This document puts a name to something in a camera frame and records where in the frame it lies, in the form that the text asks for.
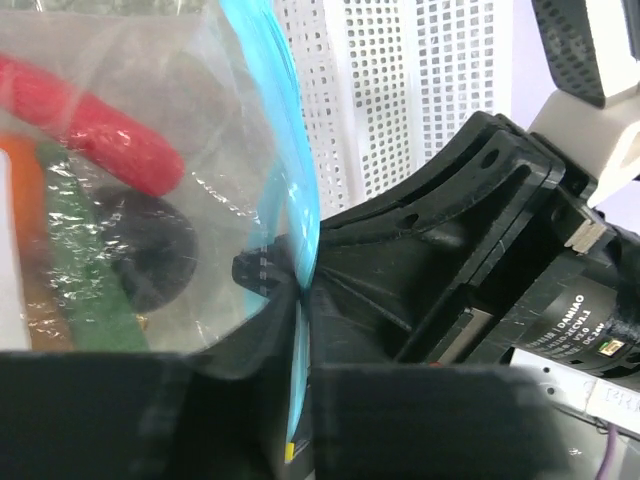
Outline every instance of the blue zipper seal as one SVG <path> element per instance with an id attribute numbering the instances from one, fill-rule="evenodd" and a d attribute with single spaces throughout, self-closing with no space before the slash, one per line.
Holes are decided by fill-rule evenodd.
<path id="1" fill-rule="evenodd" d="M 264 246 L 275 238 L 279 212 L 286 203 L 296 278 L 306 289 L 311 285 L 318 253 L 320 201 L 293 57 L 267 0 L 219 0 L 219 3 L 242 45 L 280 155 L 258 206 L 258 215 L 263 215 L 259 217 L 261 222 L 266 219 L 273 223 L 267 225 L 266 236 L 264 230 L 250 236 L 249 248 Z M 256 306 L 254 297 L 247 303 L 247 311 L 253 313 Z M 298 305 L 287 442 L 291 441 L 302 414 L 308 361 L 308 319 Z"/>

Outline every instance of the black disc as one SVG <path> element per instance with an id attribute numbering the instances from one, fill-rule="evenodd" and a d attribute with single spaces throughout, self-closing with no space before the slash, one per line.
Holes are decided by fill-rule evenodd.
<path id="1" fill-rule="evenodd" d="M 121 187 L 94 195 L 112 267 L 136 313 L 157 310 L 191 281 L 198 243 L 191 223 L 166 201 Z"/>

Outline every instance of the white plastic crate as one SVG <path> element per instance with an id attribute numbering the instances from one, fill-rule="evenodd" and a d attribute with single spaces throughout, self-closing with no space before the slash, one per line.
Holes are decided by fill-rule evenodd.
<path id="1" fill-rule="evenodd" d="M 323 217 L 411 175 L 476 110 L 510 114 L 513 0 L 274 0 Z"/>

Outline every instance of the orange object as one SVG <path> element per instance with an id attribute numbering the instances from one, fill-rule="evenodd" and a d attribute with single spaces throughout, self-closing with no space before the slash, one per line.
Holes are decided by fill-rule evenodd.
<path id="1" fill-rule="evenodd" d="M 44 176 L 36 160 L 37 143 L 24 135 L 0 133 L 0 149 L 11 162 L 13 216 L 20 256 L 46 236 Z"/>

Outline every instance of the clear plastic bag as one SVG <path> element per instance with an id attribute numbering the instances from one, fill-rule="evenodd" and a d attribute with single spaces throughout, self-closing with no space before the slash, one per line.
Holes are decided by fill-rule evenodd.
<path id="1" fill-rule="evenodd" d="M 202 349 L 257 308 L 231 262 L 276 233 L 310 281 L 318 202 L 293 69 L 247 36 L 264 2 L 15 3 L 0 150 L 24 302 L 0 348 Z"/>

